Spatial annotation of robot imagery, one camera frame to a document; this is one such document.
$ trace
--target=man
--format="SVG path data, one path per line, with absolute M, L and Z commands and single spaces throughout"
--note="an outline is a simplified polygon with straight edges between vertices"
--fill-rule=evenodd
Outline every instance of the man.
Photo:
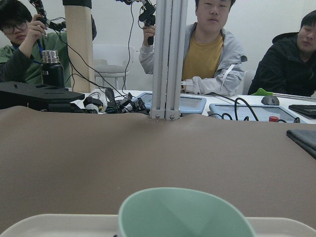
M 316 90 L 316 10 L 307 14 L 299 33 L 275 37 L 259 63 L 248 94 L 258 88 L 311 96 Z
M 197 23 L 187 26 L 182 80 L 186 92 L 234 95 L 242 78 L 241 63 L 247 61 L 239 41 L 223 29 L 236 0 L 196 0 Z M 145 73 L 153 73 L 154 49 L 147 39 L 154 26 L 144 29 L 139 60 Z
M 57 50 L 64 67 L 66 87 L 70 87 L 69 58 L 64 43 L 67 42 L 66 33 L 46 34 L 47 27 L 37 20 L 38 17 L 41 15 L 32 17 L 29 10 L 18 0 L 0 0 L 0 29 L 12 43 L 12 46 L 0 48 L 0 82 L 42 84 L 41 52 Z M 92 25 L 94 38 L 96 30 L 93 20 Z

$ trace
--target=mint green cup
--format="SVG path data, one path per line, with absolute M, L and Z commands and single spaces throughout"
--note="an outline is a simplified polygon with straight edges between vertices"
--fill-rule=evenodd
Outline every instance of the mint green cup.
M 214 195 L 152 188 L 129 196 L 118 212 L 118 237 L 255 237 L 247 219 Z

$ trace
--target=black hair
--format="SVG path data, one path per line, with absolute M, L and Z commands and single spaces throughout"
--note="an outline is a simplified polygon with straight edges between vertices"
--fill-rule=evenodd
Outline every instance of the black hair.
M 30 11 L 18 0 L 0 0 L 0 29 L 10 22 L 32 21 Z
M 304 16 L 302 23 L 301 23 L 301 28 L 304 25 L 307 25 L 307 26 L 315 25 L 315 23 L 316 23 L 316 10 L 314 10 L 314 11 L 308 13 L 306 16 Z
M 232 7 L 232 5 L 235 3 L 235 1 L 236 1 L 236 0 L 231 0 L 231 7 Z

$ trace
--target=brown table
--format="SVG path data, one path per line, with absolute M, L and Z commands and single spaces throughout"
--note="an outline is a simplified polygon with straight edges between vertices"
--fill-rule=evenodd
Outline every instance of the brown table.
M 0 111 L 0 233 L 37 214 L 117 214 L 133 192 L 183 187 L 248 217 L 316 229 L 316 160 L 286 130 L 312 124 Z

